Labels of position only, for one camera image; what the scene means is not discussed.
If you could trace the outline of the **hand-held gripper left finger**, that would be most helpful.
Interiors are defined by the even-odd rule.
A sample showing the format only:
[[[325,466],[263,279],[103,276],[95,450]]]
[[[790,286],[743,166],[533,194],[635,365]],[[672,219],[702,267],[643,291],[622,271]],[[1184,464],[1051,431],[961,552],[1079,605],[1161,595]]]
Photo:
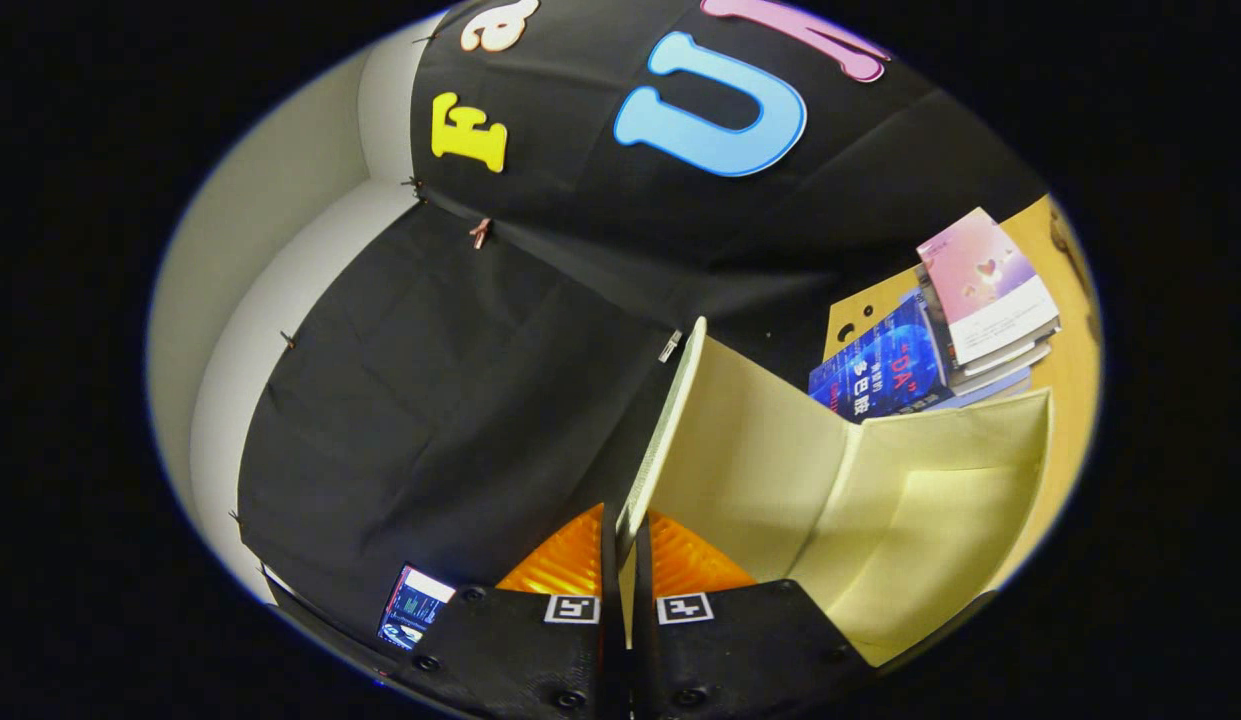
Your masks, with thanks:
[[[405,569],[390,601],[393,685],[459,719],[623,719],[616,509],[582,511],[491,585]]]

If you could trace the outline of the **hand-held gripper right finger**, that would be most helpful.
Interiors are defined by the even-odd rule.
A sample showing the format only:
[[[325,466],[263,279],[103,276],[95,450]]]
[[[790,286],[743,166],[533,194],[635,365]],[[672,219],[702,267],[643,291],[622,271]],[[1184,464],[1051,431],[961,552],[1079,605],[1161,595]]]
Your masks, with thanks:
[[[827,719],[875,667],[793,578],[757,582],[649,511],[635,536],[637,719]]]

